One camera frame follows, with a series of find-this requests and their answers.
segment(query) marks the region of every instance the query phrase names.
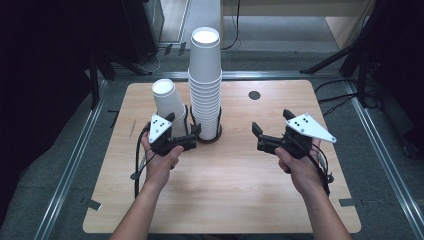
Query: table top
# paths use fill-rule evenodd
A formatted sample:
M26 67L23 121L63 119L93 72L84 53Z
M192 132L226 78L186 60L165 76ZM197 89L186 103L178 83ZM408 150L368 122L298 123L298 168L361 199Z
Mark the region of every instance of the table top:
M134 200L130 175L137 138L156 112L152 84L135 83L127 89L92 196L102 207L87 210L85 232L113 232ZM175 84L183 102L190 106L188 83ZM251 91L261 97L250 99ZM276 156L256 150L257 138L251 131L256 122L264 134L281 136L284 109L295 115L309 113L326 128L312 85L307 80L223 81L221 93L221 138L212 144L198 143L196 149L180 156L160 195L150 232L312 232L290 175L279 168ZM356 208L339 203L351 195L333 144L322 142L321 149L335 178L330 184L330 200L348 231L358 232L361 223Z

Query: short stack of cups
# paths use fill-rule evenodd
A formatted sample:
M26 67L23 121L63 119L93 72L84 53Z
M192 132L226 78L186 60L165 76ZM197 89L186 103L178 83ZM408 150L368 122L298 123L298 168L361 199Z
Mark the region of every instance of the short stack of cups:
M152 90L158 115L165 118L170 113L175 114L175 119L172 121L172 136L188 135L191 129L187 121L187 107L181 100L174 82L170 79L159 79L153 83Z
M202 27L193 31L188 76L191 114L195 124L201 124L199 140L214 142L222 132L221 49L215 29Z

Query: black dot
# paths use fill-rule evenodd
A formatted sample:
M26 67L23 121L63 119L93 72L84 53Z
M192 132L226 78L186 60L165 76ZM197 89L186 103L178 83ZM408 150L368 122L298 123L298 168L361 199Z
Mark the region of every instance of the black dot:
M261 98L261 94L257 91L251 91L249 93L249 98L252 100L258 100L259 98Z

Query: person's left hand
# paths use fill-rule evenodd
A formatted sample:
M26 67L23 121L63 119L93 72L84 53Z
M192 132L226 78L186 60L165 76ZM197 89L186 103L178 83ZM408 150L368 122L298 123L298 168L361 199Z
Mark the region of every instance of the person's left hand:
M170 170L178 163L178 157L184 151L182 146L174 147L166 156L162 157L151 150L148 132L144 133L141 144L146 153L146 161L153 159L147 164L146 180L144 185L149 185L161 191L169 179Z

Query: person's right arm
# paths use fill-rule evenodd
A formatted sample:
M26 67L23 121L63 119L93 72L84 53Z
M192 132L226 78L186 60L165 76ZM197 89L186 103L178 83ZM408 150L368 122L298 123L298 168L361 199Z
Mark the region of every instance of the person's right arm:
M313 144L319 147L320 140L313 139ZM317 161L317 150L313 147L311 156ZM330 202L315 166L308 157L293 158L283 148L277 148L275 154L280 159L279 165L287 171L291 169L291 178L297 191L302 195L308 210L315 239L351 239L346 227Z

